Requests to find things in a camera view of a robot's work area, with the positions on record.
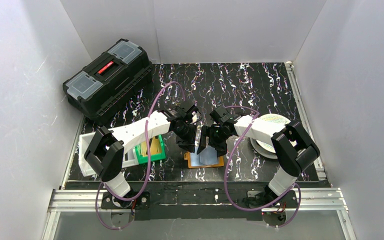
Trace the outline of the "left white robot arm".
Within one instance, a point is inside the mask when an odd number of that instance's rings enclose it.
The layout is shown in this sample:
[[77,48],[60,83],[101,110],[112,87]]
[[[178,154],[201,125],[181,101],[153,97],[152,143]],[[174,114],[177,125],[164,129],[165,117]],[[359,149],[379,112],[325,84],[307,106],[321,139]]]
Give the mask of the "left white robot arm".
[[123,167],[130,166],[124,160],[126,153],[141,143],[149,144],[153,137],[170,132],[176,135],[176,144],[181,149],[194,152],[197,122],[202,117],[195,105],[187,103],[153,111],[129,125],[99,127],[94,133],[80,135],[79,163],[86,163],[114,197],[132,201],[145,189],[128,197],[132,190],[122,173]]

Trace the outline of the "orange leather card holder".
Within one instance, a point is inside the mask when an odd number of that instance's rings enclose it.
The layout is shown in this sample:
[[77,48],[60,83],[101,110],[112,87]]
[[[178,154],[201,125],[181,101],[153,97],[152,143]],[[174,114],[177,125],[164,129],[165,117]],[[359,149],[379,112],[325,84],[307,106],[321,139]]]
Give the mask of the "orange leather card holder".
[[202,152],[196,154],[195,152],[186,152],[183,155],[183,159],[187,161],[187,166],[189,169],[194,168],[218,168],[223,167],[224,157],[217,157],[217,151],[213,147],[206,147]]

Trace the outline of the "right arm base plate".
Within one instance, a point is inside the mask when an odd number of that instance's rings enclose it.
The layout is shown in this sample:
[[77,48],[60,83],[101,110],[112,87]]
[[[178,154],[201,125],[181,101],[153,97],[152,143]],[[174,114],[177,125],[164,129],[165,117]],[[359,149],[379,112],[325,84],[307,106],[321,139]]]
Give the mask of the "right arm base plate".
[[[266,195],[264,191],[251,190],[247,192],[244,203],[249,208],[256,208],[266,205],[276,199],[276,195]],[[298,196],[294,190],[289,190],[280,200],[270,205],[268,208],[287,209],[296,208],[298,206]]]

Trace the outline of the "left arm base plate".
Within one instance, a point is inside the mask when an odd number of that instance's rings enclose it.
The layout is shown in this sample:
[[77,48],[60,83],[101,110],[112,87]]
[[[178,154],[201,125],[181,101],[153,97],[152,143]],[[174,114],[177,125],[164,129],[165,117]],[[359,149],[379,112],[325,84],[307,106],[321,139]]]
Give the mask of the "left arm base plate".
[[150,207],[150,193],[144,191],[138,198],[131,201],[124,201],[109,192],[104,192],[100,202],[100,208],[103,210],[146,210]]

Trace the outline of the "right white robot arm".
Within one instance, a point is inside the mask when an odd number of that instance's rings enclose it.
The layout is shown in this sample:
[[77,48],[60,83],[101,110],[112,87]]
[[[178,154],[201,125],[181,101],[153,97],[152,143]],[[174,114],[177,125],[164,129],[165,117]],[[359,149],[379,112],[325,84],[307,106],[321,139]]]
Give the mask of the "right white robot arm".
[[227,154],[227,139],[244,136],[264,142],[274,148],[279,169],[265,188],[265,192],[280,196],[289,189],[303,171],[319,156],[320,150],[300,121],[280,124],[262,120],[244,113],[231,113],[220,106],[210,114],[213,124],[204,125],[196,154],[207,146],[217,156]]

